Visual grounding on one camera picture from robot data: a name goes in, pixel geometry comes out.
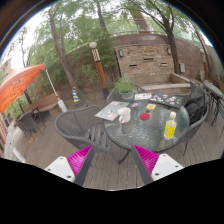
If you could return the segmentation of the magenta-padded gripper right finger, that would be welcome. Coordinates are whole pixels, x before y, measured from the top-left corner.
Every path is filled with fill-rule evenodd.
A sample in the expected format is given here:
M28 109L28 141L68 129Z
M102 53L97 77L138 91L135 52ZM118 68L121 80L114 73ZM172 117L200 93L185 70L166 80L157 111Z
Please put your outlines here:
M168 154L158 155L135 144L132 145L132 155L145 185L183 169Z

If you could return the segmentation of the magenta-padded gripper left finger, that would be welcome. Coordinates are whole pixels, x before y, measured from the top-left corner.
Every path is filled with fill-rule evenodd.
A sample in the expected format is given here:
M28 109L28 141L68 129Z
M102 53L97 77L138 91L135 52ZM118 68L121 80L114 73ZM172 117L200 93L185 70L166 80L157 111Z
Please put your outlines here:
M93 146L89 145L68 157L59 156L45 171L82 186L94 154Z

